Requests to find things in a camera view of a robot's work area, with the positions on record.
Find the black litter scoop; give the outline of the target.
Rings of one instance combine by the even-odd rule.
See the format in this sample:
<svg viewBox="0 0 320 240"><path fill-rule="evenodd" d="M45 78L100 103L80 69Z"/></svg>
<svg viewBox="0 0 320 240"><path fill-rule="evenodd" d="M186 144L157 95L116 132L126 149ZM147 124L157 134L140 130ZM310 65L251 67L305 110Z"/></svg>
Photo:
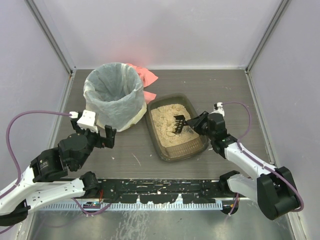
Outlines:
<svg viewBox="0 0 320 240"><path fill-rule="evenodd" d="M184 115L176 115L175 118L175 128L173 133L180 134L185 126L190 126Z"/></svg>

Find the dark translucent litter box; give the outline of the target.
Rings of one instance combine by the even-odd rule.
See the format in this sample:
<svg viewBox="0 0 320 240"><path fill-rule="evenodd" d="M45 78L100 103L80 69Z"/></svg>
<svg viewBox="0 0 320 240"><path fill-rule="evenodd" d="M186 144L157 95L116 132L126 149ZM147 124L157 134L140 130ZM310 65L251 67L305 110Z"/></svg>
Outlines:
<svg viewBox="0 0 320 240"><path fill-rule="evenodd" d="M197 116L192 103L182 93L159 97L147 105L145 119L151 140L159 157L166 162L191 158L209 146L209 140L189 126L184 126L181 133L175 133L175 116L179 115L186 120Z"/></svg>

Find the trash bin with white liner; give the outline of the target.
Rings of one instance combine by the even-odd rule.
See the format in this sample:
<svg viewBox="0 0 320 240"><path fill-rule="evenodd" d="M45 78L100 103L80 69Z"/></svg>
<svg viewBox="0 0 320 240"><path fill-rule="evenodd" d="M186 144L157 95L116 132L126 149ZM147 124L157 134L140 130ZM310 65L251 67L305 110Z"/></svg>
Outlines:
<svg viewBox="0 0 320 240"><path fill-rule="evenodd" d="M137 124L147 111L144 86L138 73L125 63L106 63L85 79L86 109L98 114L97 125L123 132Z"/></svg>

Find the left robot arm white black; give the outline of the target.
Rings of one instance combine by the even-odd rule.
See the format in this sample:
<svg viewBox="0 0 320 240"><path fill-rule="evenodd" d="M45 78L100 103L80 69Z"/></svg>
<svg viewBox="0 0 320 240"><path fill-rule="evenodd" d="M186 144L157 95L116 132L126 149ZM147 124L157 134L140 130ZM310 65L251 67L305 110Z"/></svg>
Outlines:
<svg viewBox="0 0 320 240"><path fill-rule="evenodd" d="M96 175L88 171L63 183L69 172L81 169L94 148L113 148L116 129L106 125L106 136L72 124L75 133L61 140L57 147L44 150L23 172L20 182L0 199L0 225L13 226L28 214L64 199L93 198L101 189Z"/></svg>

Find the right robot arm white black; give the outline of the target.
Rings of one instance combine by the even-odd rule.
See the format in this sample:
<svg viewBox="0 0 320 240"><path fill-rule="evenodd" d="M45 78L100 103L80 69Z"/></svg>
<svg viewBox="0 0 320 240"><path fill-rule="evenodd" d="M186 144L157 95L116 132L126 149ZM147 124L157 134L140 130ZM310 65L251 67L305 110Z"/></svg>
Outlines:
<svg viewBox="0 0 320 240"><path fill-rule="evenodd" d="M197 134L206 136L217 154L236 164L248 175L225 174L223 178L231 192L256 202L268 219L275 220L289 212L303 210L304 202L291 171L284 166L277 168L249 152L228 133L222 114L205 111L185 124Z"/></svg>

